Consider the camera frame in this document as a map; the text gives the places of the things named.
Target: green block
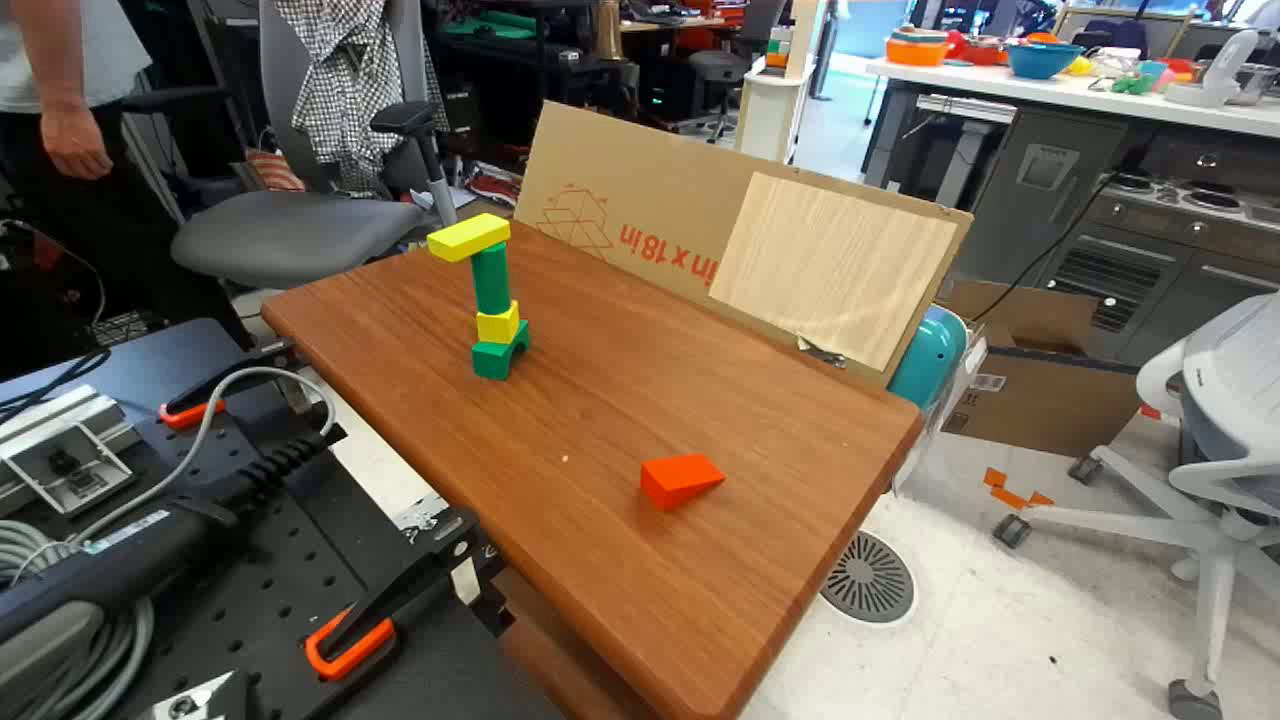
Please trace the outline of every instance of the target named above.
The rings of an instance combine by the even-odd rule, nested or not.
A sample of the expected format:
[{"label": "green block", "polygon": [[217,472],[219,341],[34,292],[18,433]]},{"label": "green block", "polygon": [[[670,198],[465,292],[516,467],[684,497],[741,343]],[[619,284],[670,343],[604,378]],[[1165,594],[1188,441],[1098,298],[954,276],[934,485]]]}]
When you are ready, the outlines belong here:
[{"label": "green block", "polygon": [[512,308],[509,246],[472,257],[472,284],[479,311]]},{"label": "green block", "polygon": [[472,372],[488,382],[509,382],[516,351],[528,347],[528,321],[518,321],[518,333],[512,343],[472,343]]},{"label": "green block", "polygon": [[524,351],[528,347],[528,321],[518,321],[518,333],[516,333],[516,351]]},{"label": "green block", "polygon": [[512,378],[512,343],[472,343],[472,372],[488,382],[509,382]]}]

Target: blue device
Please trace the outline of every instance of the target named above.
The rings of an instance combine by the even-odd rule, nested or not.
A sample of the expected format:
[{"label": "blue device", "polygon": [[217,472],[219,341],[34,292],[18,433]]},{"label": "blue device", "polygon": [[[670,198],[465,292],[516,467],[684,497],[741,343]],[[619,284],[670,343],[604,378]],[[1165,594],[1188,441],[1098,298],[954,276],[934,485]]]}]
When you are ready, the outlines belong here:
[{"label": "blue device", "polygon": [[945,397],[959,356],[966,343],[966,327],[954,311],[949,308],[926,308],[903,359],[897,363],[888,392],[916,406],[924,416],[934,408]]}]

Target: yellow block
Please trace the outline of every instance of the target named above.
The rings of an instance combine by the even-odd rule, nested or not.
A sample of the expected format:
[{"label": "yellow block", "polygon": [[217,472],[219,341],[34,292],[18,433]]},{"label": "yellow block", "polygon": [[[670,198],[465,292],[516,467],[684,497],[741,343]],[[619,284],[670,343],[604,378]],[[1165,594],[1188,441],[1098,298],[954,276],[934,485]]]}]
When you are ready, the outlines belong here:
[{"label": "yellow block", "polygon": [[460,225],[434,228],[427,237],[427,252],[440,257],[445,265],[460,265],[477,252],[488,252],[490,246],[512,240],[512,225],[503,217],[479,211]]},{"label": "yellow block", "polygon": [[518,300],[503,311],[477,311],[477,338],[479,343],[512,343],[518,333]]}]

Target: workbench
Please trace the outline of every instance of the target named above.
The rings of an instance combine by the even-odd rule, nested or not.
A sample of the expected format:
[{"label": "workbench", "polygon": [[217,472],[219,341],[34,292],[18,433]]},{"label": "workbench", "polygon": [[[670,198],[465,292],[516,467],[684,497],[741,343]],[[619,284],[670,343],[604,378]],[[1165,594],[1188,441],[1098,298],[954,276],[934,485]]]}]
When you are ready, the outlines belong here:
[{"label": "workbench", "polygon": [[1090,93],[1089,88],[1090,75],[1054,75],[1045,85],[1045,81],[1019,81],[1009,69],[981,69],[981,63],[913,69],[913,63],[888,63],[888,60],[866,60],[863,71],[875,71],[891,85],[916,85],[916,88],[938,88],[938,93],[972,93],[972,96],[1014,99],[1014,103],[1050,103],[1050,107],[1079,107],[1098,116],[1280,140],[1280,107],[1196,107],[1196,103],[1173,103],[1157,93],[1152,96]]},{"label": "workbench", "polygon": [[1089,292],[1089,356],[1141,367],[1245,298],[1280,288],[1280,107],[1188,107],[901,69],[863,156],[866,186],[977,217],[951,276]]},{"label": "workbench", "polygon": [[[509,257],[531,325],[509,382],[472,372],[469,270],[427,252],[285,292],[262,317],[479,518],[543,606],[512,599],[512,637],[538,618],[567,627],[586,673],[558,673],[546,637],[524,653],[555,699],[574,715],[735,715],[918,416],[537,228],[516,225]],[[658,514],[640,465],[684,452],[727,482]]]}]

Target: floor drain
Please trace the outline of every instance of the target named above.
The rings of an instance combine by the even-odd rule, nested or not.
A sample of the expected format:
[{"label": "floor drain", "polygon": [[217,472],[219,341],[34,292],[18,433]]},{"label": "floor drain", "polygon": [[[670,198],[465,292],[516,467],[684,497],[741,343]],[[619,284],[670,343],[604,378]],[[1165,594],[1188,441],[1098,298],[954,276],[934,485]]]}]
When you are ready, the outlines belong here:
[{"label": "floor drain", "polygon": [[829,576],[825,599],[850,622],[891,625],[907,618],[916,586],[907,564],[888,545],[858,531]]}]

